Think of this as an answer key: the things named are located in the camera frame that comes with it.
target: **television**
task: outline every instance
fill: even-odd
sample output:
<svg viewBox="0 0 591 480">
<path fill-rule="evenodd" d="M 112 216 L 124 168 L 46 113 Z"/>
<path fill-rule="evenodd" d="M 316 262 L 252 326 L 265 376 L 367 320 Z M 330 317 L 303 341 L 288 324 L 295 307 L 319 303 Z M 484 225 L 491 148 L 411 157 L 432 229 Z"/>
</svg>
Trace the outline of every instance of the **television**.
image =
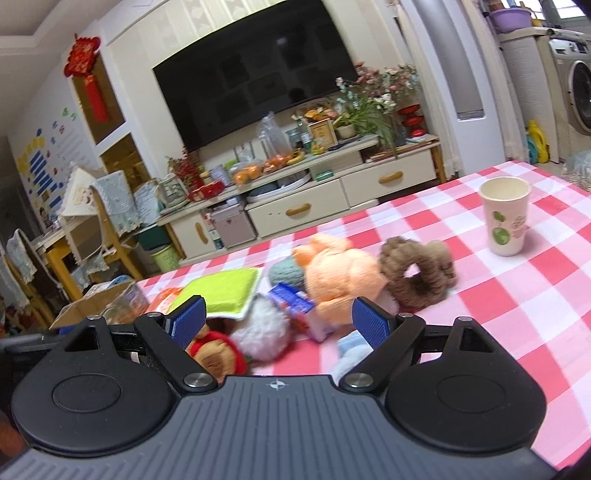
<svg viewBox="0 0 591 480">
<path fill-rule="evenodd" d="M 337 91 L 355 68 L 322 0 L 285 0 L 187 46 L 154 67 L 185 147 Z"/>
</svg>

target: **gray ribbed plate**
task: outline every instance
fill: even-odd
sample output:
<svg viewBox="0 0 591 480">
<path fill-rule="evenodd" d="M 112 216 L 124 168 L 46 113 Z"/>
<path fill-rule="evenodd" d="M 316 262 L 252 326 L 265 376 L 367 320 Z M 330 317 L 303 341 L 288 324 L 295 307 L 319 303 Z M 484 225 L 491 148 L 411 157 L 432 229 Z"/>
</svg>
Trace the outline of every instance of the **gray ribbed plate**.
<svg viewBox="0 0 591 480">
<path fill-rule="evenodd" d="M 549 480 L 522 449 L 494 458 L 445 455 L 413 443 L 371 397 L 329 377 L 229 377 L 185 397 L 152 438 L 126 452 L 66 459 L 29 450 L 2 480 Z"/>
</svg>

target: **white fluffy toy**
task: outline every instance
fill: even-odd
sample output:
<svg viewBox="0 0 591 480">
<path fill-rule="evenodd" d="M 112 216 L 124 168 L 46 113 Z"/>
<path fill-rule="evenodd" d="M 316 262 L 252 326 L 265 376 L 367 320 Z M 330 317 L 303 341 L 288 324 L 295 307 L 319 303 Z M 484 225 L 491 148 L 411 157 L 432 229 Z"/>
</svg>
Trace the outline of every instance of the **white fluffy toy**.
<svg viewBox="0 0 591 480">
<path fill-rule="evenodd" d="M 258 293 L 246 318 L 236 322 L 230 339 L 244 355 L 269 362 L 291 342 L 290 320 L 272 300 Z"/>
</svg>

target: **washing machine door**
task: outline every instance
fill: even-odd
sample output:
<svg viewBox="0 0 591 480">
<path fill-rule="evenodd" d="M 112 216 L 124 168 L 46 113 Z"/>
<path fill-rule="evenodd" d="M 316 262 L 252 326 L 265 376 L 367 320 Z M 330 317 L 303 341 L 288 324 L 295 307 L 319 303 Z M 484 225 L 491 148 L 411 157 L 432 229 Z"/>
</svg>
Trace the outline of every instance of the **washing machine door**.
<svg viewBox="0 0 591 480">
<path fill-rule="evenodd" d="M 569 96 L 579 125 L 591 133 L 591 70 L 581 60 L 573 62 L 570 69 Z"/>
</svg>

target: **flowers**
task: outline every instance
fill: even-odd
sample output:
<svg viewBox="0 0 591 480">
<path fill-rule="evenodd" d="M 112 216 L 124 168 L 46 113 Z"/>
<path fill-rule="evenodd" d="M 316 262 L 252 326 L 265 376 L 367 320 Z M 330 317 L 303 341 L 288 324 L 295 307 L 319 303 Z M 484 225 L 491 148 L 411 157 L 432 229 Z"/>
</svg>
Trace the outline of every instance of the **flowers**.
<svg viewBox="0 0 591 480">
<path fill-rule="evenodd" d="M 341 96 L 336 99 L 335 111 L 340 115 L 335 127 L 354 125 L 360 134 L 375 133 L 390 148 L 394 147 L 392 113 L 398 103 L 416 94 L 418 74 L 414 66 L 405 64 L 380 71 L 355 64 L 357 79 L 339 77 L 336 85 Z"/>
</svg>

